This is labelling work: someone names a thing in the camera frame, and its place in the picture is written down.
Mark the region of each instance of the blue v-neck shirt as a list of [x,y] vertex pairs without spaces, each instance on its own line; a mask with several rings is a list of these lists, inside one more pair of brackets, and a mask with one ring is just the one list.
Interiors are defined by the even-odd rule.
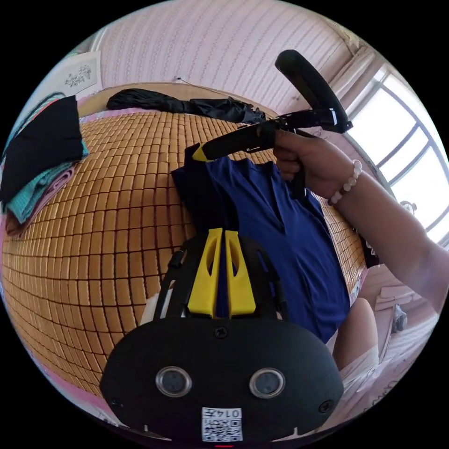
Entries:
[[[196,231],[222,227],[257,241],[279,274],[291,321],[326,343],[349,312],[349,295],[319,202],[309,191],[304,204],[293,199],[273,162],[198,162],[196,148],[188,148],[184,167],[172,172]],[[220,271],[217,310],[223,312],[227,289]]]

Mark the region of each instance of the bamboo sleeping mat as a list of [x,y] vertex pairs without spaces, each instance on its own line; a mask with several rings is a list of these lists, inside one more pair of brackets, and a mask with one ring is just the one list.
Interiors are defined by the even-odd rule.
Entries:
[[[170,172],[183,164],[184,148],[237,126],[160,112],[81,125],[90,155],[25,235],[3,243],[7,306],[41,363],[101,396],[106,357],[138,325],[172,251],[194,234]],[[274,159],[271,151],[231,157]],[[365,268],[360,241],[320,201],[351,292]]]

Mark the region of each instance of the qr code sticker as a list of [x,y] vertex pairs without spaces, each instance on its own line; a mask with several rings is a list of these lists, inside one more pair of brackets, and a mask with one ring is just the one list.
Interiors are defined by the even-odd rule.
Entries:
[[243,441],[241,408],[208,408],[202,410],[203,441]]

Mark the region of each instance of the white beaded bracelet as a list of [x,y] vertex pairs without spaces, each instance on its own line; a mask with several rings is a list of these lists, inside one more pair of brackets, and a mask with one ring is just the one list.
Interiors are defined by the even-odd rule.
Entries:
[[337,204],[338,201],[340,201],[343,197],[343,195],[351,190],[352,187],[354,187],[357,184],[357,178],[359,177],[360,173],[362,173],[362,163],[355,159],[352,161],[354,164],[354,171],[352,173],[352,176],[348,179],[347,183],[343,185],[343,187],[340,190],[337,190],[328,200],[328,204],[330,206],[334,206]]

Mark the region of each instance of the fingers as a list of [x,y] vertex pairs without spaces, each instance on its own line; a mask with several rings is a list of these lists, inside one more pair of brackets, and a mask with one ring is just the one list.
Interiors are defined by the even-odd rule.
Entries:
[[293,179],[293,176],[299,172],[300,166],[296,161],[278,159],[276,162],[279,171],[284,179]]
[[298,155],[294,153],[293,151],[286,150],[285,148],[275,148],[273,150],[273,154],[276,156],[277,159],[280,160],[297,160]]
[[276,131],[275,145],[294,152],[297,157],[304,156],[313,151],[316,138],[303,137],[283,130]]

